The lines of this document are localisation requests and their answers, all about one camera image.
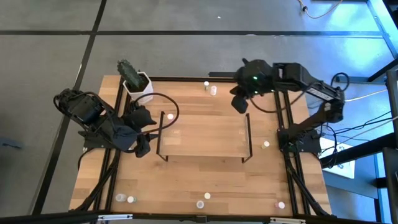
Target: gray floor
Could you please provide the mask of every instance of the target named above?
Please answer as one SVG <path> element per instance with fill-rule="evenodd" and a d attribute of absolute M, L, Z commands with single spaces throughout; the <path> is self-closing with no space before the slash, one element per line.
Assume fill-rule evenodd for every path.
<path fill-rule="evenodd" d="M 0 29 L 90 30 L 100 2 L 1 1 Z M 305 2 L 312 14 L 321 14 L 334 4 Z M 333 14 L 313 20 L 300 13 L 297 1 L 278 0 L 109 0 L 99 29 L 378 30 L 365 3 L 344 2 Z M 73 86 L 87 40 L 87 36 L 0 35 L 0 136 L 24 144 L 20 150 L 0 148 L 1 217 L 29 213 L 61 117 L 53 107 L 52 97 Z M 116 74 L 116 62 L 121 58 L 130 60 L 149 75 L 205 77 L 208 72 L 235 71 L 241 66 L 242 57 L 261 58 L 269 63 L 299 62 L 314 77 L 326 82 L 337 72 L 368 77 L 393 59 L 382 38 L 97 36 L 81 89 L 98 91 L 102 76 Z M 382 85 L 351 85 L 346 97 L 354 98 L 383 88 Z M 315 99 L 308 97 L 309 103 L 313 101 Z M 387 93 L 347 103 L 345 120 L 333 127 L 362 124 L 389 110 Z M 381 136 L 391 132 L 391 127 L 389 124 L 361 138 Z M 83 142 L 77 135 L 78 130 L 75 124 L 68 129 L 45 213 L 68 209 Z M 374 220 L 374 213 L 366 212 L 373 210 L 373 201 L 366 203 L 367 199 L 347 196 L 350 193 L 338 189 L 329 188 L 328 193 L 333 213 L 339 217 Z M 339 203 L 351 208 L 363 203 L 363 212 L 339 210 Z"/>

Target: potted plant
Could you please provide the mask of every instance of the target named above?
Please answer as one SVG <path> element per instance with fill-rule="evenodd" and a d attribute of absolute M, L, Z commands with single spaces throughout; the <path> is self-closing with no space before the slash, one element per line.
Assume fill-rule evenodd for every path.
<path fill-rule="evenodd" d="M 124 78 L 123 86 L 133 100 L 141 95 L 153 93 L 152 82 L 145 72 L 136 72 L 129 61 L 122 59 L 118 61 L 118 72 Z M 143 105 L 150 101 L 154 96 L 146 96 L 138 100 Z"/>

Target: black wire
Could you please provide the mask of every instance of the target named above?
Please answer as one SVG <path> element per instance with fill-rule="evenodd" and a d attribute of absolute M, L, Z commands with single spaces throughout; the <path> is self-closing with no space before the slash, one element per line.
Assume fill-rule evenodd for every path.
<path fill-rule="evenodd" d="M 326 162 L 326 163 L 324 163 L 324 164 L 322 164 L 322 165 L 329 165 L 328 168 L 332 168 L 333 166 L 335 166 L 336 161 L 337 161 L 337 152 L 338 152 L 338 151 L 337 151 L 337 137 L 336 137 L 335 130 L 333 130 L 333 128 L 331 128 L 329 125 L 326 125 L 326 127 L 331 129 L 331 131 L 333 132 L 333 137 L 334 137 L 334 139 L 335 139 L 335 145 L 332 146 L 332 147 L 329 147 L 328 149 L 333 148 L 333 147 L 334 147 L 335 149 L 334 149 L 333 152 L 331 153 L 331 154 L 334 155 L 334 156 L 333 156 L 328 162 Z"/>
<path fill-rule="evenodd" d="M 303 92 L 301 92 L 301 94 L 299 94 L 299 96 L 296 97 L 296 99 L 294 99 L 294 100 L 290 103 L 290 106 L 292 106 L 295 102 L 297 102 L 297 101 L 307 92 L 307 90 L 309 90 L 309 89 L 310 89 L 313 85 L 315 85 L 315 84 L 321 84 L 321 82 L 320 82 L 320 81 L 317 81 L 317 82 L 313 82 L 313 83 L 309 84 L 309 85 L 303 90 Z M 255 108 L 257 108 L 259 111 L 262 111 L 262 112 L 264 112 L 264 113 L 278 113 L 278 112 L 280 112 L 280 111 L 286 110 L 286 106 L 285 106 L 285 107 L 283 107 L 283 108 L 280 109 L 280 110 L 267 111 L 267 110 L 264 110 L 264 109 L 258 107 L 258 105 L 253 101 L 252 98 L 250 98 L 250 102 L 253 104 L 253 106 L 254 106 Z"/>
<path fill-rule="evenodd" d="M 78 162 L 77 162 L 77 170 L 78 170 L 78 171 L 79 171 L 79 169 L 80 169 L 80 162 L 81 162 L 81 159 L 83 158 L 83 156 L 85 156 L 85 154 L 91 152 L 92 150 L 93 150 L 93 149 L 87 149 L 87 150 L 79 157 L 79 160 L 78 160 Z"/>
<path fill-rule="evenodd" d="M 353 127 L 353 128 L 342 128 L 342 129 L 339 129 L 339 130 L 336 130 L 336 131 L 337 131 L 337 132 L 340 132 L 340 131 L 342 131 L 342 130 L 349 131 L 349 130 L 352 130 L 352 129 L 355 129 L 355 130 L 363 129 L 365 126 L 367 126 L 367 125 L 369 125 L 369 124 L 375 124 L 375 123 L 369 123 L 369 122 L 374 121 L 375 119 L 379 119 L 379 118 L 381 118 L 381 117 L 383 117 L 383 116 L 389 114 L 390 112 L 391 112 L 391 111 L 388 111 L 387 113 L 384 113 L 384 114 L 378 116 L 377 118 L 370 119 L 369 121 L 365 122 L 365 123 L 362 124 L 362 125 L 355 126 L 355 127 Z"/>
<path fill-rule="evenodd" d="M 149 130 L 149 131 L 143 131 L 143 132 L 141 132 L 141 133 L 137 133 L 137 135 L 152 133 L 152 132 L 154 132 L 154 131 L 160 131 L 160 130 L 166 129 L 166 128 L 170 127 L 171 125 L 173 125 L 173 124 L 178 120 L 178 117 L 180 116 L 180 108 L 178 107 L 177 102 L 175 102 L 173 99 L 171 99 L 171 97 L 169 97 L 169 96 L 167 96 L 167 95 L 165 95 L 165 94 L 162 94 L 162 93 L 147 93 L 147 94 L 141 95 L 140 97 L 138 97 L 137 99 L 135 99 L 134 102 L 132 102 L 132 104 L 133 104 L 133 105 L 137 105 L 137 102 L 138 102 L 141 98 L 143 98 L 143 97 L 145 97 L 145 96 L 152 96 L 152 95 L 163 96 L 164 98 L 170 100 L 170 101 L 175 105 L 175 108 L 177 109 L 177 115 L 175 115 L 174 120 L 173 120 L 172 122 L 170 122 L 169 124 L 167 124 L 167 125 L 165 125 L 165 126 L 163 126 L 163 127 L 161 127 L 161 128 L 155 128 L 155 129 L 152 129 L 152 130 Z"/>
<path fill-rule="evenodd" d="M 355 140 L 355 141 L 370 141 L 368 139 L 355 139 L 355 138 L 351 138 L 348 136 L 342 136 L 342 135 L 336 135 L 337 137 L 343 137 L 343 138 L 349 138 L 350 140 Z"/>
<path fill-rule="evenodd" d="M 337 132 L 336 134 L 346 133 L 347 131 L 351 131 L 351 130 L 360 130 L 360 129 L 363 129 L 365 126 L 368 126 L 368 125 L 371 125 L 371 124 L 380 123 L 380 122 L 387 121 L 387 120 L 390 120 L 390 119 L 391 119 L 391 118 L 386 118 L 386 119 L 381 119 L 381 120 L 379 120 L 379 121 L 373 121 L 373 122 L 370 122 L 370 123 L 362 124 L 362 125 L 359 125 L 359 126 L 355 126 L 355 127 L 353 127 L 353 128 L 348 128 L 348 129 L 345 130 L 345 131 Z"/>
<path fill-rule="evenodd" d="M 331 78 L 330 86 L 333 87 L 333 81 L 335 81 L 335 78 L 336 78 L 337 76 L 339 76 L 339 75 L 343 75 L 343 76 L 345 76 L 345 77 L 347 78 L 347 84 L 346 84 L 346 86 L 342 89 L 343 91 L 346 91 L 346 89 L 349 87 L 349 76 L 348 76 L 346 73 L 344 73 L 344 72 L 339 72 L 339 73 L 337 73 L 336 75 L 334 75 L 334 76 Z"/>
<path fill-rule="evenodd" d="M 300 153 L 300 152 L 299 152 L 299 149 L 297 148 L 297 146 L 296 146 L 295 144 L 294 144 L 293 146 L 296 148 L 296 155 L 294 155 L 294 156 L 289 156 L 289 158 L 296 158 L 297 155 Z"/>

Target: wooden table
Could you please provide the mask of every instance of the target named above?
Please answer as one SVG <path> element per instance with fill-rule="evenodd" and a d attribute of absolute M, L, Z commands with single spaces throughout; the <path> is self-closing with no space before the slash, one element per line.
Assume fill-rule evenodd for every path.
<path fill-rule="evenodd" d="M 120 76 L 104 76 L 100 97 L 115 104 Z M 136 203 L 117 202 L 113 199 L 112 212 L 291 216 L 292 209 L 287 175 L 282 154 L 279 152 L 276 114 L 265 114 L 249 105 L 253 157 L 243 164 L 247 155 L 245 117 L 231 106 L 230 89 L 234 83 L 210 83 L 217 86 L 216 96 L 205 91 L 202 82 L 153 82 L 154 90 L 173 98 L 180 107 L 179 120 L 163 130 L 161 154 L 156 154 L 157 139 L 150 142 L 151 152 L 141 159 L 135 154 L 121 154 L 114 188 L 116 194 L 137 197 Z M 289 93 L 290 99 L 298 93 Z M 126 99 L 123 93 L 121 107 Z M 256 97 L 261 108 L 275 109 L 273 94 Z M 165 98 L 155 96 L 146 108 L 159 122 L 161 111 L 175 115 L 175 107 Z M 292 105 L 294 121 L 308 117 L 305 98 Z M 260 145 L 269 141 L 270 146 Z M 305 183 L 317 202 L 331 212 L 320 163 L 314 155 L 301 153 Z M 93 190 L 100 175 L 104 149 L 88 153 L 82 160 L 70 208 L 79 206 Z M 100 208 L 104 208 L 108 186 L 105 186 Z M 303 213 L 299 188 L 296 186 L 298 210 Z M 209 192 L 211 198 L 204 199 Z M 196 202 L 203 200 L 204 209 Z M 283 201 L 286 208 L 275 208 Z"/>

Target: small white cup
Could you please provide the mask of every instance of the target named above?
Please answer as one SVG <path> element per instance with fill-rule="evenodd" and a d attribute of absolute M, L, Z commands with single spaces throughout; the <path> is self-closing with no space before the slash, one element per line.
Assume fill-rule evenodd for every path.
<path fill-rule="evenodd" d="M 205 199 L 210 199 L 210 198 L 211 198 L 210 193 L 209 192 L 205 193 Z"/>
<path fill-rule="evenodd" d="M 266 147 L 268 147 L 269 146 L 269 141 L 264 141 L 263 143 L 262 143 L 262 145 L 261 145 L 261 148 L 262 149 L 265 149 Z"/>
<path fill-rule="evenodd" d="M 199 201 L 197 202 L 197 208 L 203 209 L 204 207 L 205 207 L 205 203 L 204 203 L 203 201 L 199 200 Z"/>
<path fill-rule="evenodd" d="M 276 202 L 275 203 L 275 208 L 284 209 L 285 208 L 285 203 L 284 202 Z"/>
<path fill-rule="evenodd" d="M 117 202 L 125 202 L 127 199 L 127 195 L 125 194 L 117 194 L 117 196 L 115 197 Z"/>
<path fill-rule="evenodd" d="M 127 202 L 129 202 L 129 203 L 133 203 L 133 202 L 136 202 L 137 201 L 137 198 L 135 198 L 135 197 L 133 197 L 133 196 L 129 196 L 128 198 L 127 198 Z"/>
<path fill-rule="evenodd" d="M 215 96 L 217 94 L 217 86 L 211 86 L 210 95 Z"/>
<path fill-rule="evenodd" d="M 203 84 L 205 86 L 205 90 L 208 90 L 210 83 L 208 81 L 205 81 Z"/>

